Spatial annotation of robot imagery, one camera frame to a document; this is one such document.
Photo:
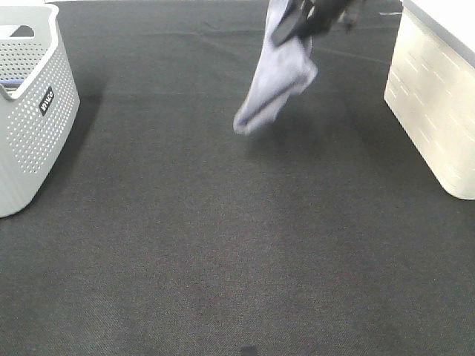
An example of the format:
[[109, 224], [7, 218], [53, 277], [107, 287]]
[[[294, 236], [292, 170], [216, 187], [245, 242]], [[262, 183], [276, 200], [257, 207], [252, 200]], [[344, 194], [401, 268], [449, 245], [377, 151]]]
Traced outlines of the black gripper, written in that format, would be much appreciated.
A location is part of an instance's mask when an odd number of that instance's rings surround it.
[[274, 46], [281, 46], [296, 35], [300, 38], [320, 36], [328, 33], [335, 24], [341, 24], [346, 31], [352, 30], [366, 1], [330, 0], [315, 1], [307, 18], [300, 8], [286, 11], [272, 33]]

